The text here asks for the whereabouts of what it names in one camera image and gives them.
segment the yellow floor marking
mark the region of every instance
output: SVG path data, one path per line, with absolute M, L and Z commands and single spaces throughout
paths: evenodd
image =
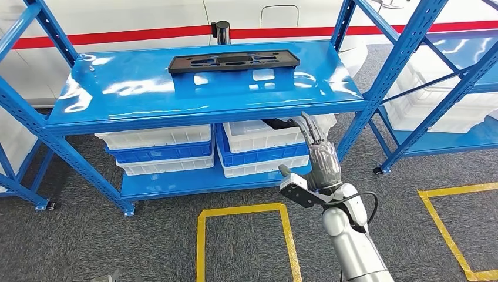
M 451 188 L 427 190 L 427 191 L 418 190 L 419 196 L 422 199 L 425 207 L 427 208 L 427 211 L 429 212 L 430 216 L 432 216 L 432 219 L 434 220 L 434 223 L 436 223 L 439 232 L 441 232 L 441 235 L 443 236 L 446 244 L 448 245 L 453 255 L 455 256 L 456 260 L 462 267 L 462 270 L 469 281 L 490 281 L 498 279 L 498 269 L 480 271 L 480 272 L 474 272 L 470 269 L 469 263 L 463 257 L 463 254 L 460 251 L 460 249 L 458 249 L 458 246 L 455 244 L 455 241 L 453 240 L 450 233 L 446 229 L 445 225 L 443 224 L 443 221 L 441 221 L 441 218 L 439 217 L 438 213 L 436 212 L 436 209 L 430 202 L 429 198 L 471 193 L 471 192 L 482 192 L 489 190 L 498 190 L 498 183 L 451 187 Z
M 252 206 L 225 207 L 221 209 L 203 210 L 197 219 L 197 282 L 206 280 L 206 217 L 228 216 L 241 213 L 261 213 L 278 210 L 282 227 L 284 229 L 285 243 L 287 253 L 291 263 L 292 277 L 294 282 L 302 282 L 301 270 L 295 251 L 294 239 L 292 238 L 291 223 L 287 208 L 282 203 L 273 204 L 255 204 Z

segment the white plastic storage bin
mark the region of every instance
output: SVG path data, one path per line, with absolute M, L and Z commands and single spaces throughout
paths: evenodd
M 490 113 L 489 116 L 498 120 L 498 110 L 495 110 L 494 112 Z
M 15 174 L 19 173 L 22 163 L 33 149 L 37 139 L 24 125 L 0 107 L 0 144 Z M 0 173 L 5 175 L 1 165 Z M 6 188 L 0 186 L 0 193 L 5 191 Z
M 150 162 L 118 163 L 126 175 L 141 175 L 163 172 L 179 172 L 182 170 L 208 169 L 214 166 L 214 144 L 211 156 L 187 157 L 185 159 L 153 160 Z
M 400 93 L 397 82 L 387 96 Z M 437 105 L 417 105 L 410 99 L 397 98 L 384 104 L 389 123 L 394 130 L 413 131 L 431 113 Z M 429 128 L 429 132 L 466 133 L 474 125 L 484 121 L 483 109 L 473 107 L 451 107 L 438 122 Z
M 211 140 L 211 125 L 192 125 L 95 133 L 109 150 L 133 149 Z
M 403 68 L 386 98 L 452 73 L 427 46 L 421 46 Z M 413 131 L 460 82 L 451 78 L 385 103 L 388 119 L 395 130 Z M 498 93 L 473 93 L 453 105 L 430 132 L 466 133 L 498 109 Z
M 221 166 L 223 167 L 223 174 L 226 178 L 239 177 L 264 172 L 274 172 L 278 170 L 279 165 L 286 165 L 289 168 L 306 166 L 309 162 L 309 156 L 286 157 L 284 159 L 269 160 L 266 162 L 248 163 L 240 166 L 225 167 L 223 158 L 221 157 L 220 150 L 217 149 L 220 157 Z
M 313 116 L 320 129 L 328 133 L 337 122 L 333 113 Z M 298 127 L 274 130 L 261 120 L 223 123 L 232 153 L 303 143 Z

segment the blue plastic storage bin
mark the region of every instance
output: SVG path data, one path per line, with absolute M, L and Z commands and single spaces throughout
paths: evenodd
M 116 158 L 119 163 L 184 159 L 186 157 L 211 156 L 213 152 L 211 142 L 214 142 L 214 127 L 211 127 L 211 140 L 209 141 L 123 150 L 109 150 L 106 145 L 106 152 Z
M 230 152 L 229 142 L 227 134 L 223 129 L 223 124 L 217 123 L 215 131 L 216 145 L 220 149 L 221 157 L 223 158 L 223 165 L 225 167 L 265 162 L 268 160 L 283 159 L 285 157 L 304 156 L 308 154 L 308 146 L 306 143 L 232 153 Z

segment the shelf caster wheel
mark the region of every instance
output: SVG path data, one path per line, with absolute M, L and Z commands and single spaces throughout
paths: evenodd
M 373 173 L 375 175 L 380 175 L 380 174 L 384 174 L 384 171 L 382 171 L 382 169 L 380 167 L 376 167 L 373 169 Z
M 55 210 L 60 207 L 56 202 L 48 202 L 46 210 Z

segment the plastic crate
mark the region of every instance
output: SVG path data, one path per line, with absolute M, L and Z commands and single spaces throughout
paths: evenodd
M 134 149 L 209 141 L 211 125 L 95 133 L 95 136 L 104 140 L 110 150 Z
M 498 110 L 495 110 L 494 112 L 490 113 L 489 116 L 498 120 Z
M 163 172 L 179 172 L 182 170 L 208 169 L 214 166 L 214 144 L 211 140 L 211 155 L 203 157 L 187 157 L 185 159 L 153 160 L 149 162 L 119 163 L 116 166 L 124 169 L 126 175 L 142 175 Z
M 313 117 L 325 134 L 336 123 L 333 113 L 315 115 Z M 229 148 L 232 153 L 304 143 L 304 137 L 299 128 L 292 127 L 274 130 L 261 120 L 223 123 L 223 128 L 225 129 Z
M 421 46 L 403 68 L 386 98 L 449 73 L 452 71 L 432 50 Z M 459 82 L 460 78 L 451 78 L 385 103 L 393 129 L 415 130 Z M 467 133 L 495 109 L 498 109 L 498 93 L 469 94 L 453 105 L 429 131 Z
M 387 96 L 400 93 L 395 82 Z M 437 105 L 413 104 L 410 99 L 399 97 L 384 104 L 389 123 L 394 130 L 413 131 L 431 113 Z M 432 127 L 429 132 L 466 133 L 474 125 L 484 121 L 492 109 L 473 107 L 451 107 Z
M 111 154 L 121 164 L 150 162 L 153 160 L 185 159 L 188 157 L 207 157 L 213 153 L 211 141 L 214 139 L 214 127 L 211 128 L 211 139 L 204 142 L 164 145 L 137 149 L 110 150 Z
M 16 175 L 19 173 L 22 163 L 33 149 L 37 139 L 24 125 L 0 107 L 0 144 Z M 0 173 L 5 175 L 4 168 L 1 165 Z M 0 193 L 6 191 L 6 188 L 0 186 Z
M 306 166 L 309 162 L 309 155 L 286 157 L 285 159 L 269 160 L 266 162 L 248 163 L 241 166 L 226 167 L 223 163 L 223 157 L 220 148 L 217 148 L 220 157 L 221 166 L 223 167 L 223 174 L 226 178 L 239 177 L 264 172 L 274 172 L 278 170 L 279 165 L 286 165 L 289 168 Z
M 221 123 L 216 124 L 216 145 L 220 149 L 220 158 L 225 167 L 247 165 L 250 163 L 266 162 L 286 157 L 304 156 L 308 154 L 306 143 L 298 143 L 268 149 L 247 151 L 242 153 L 230 152 L 228 138 Z

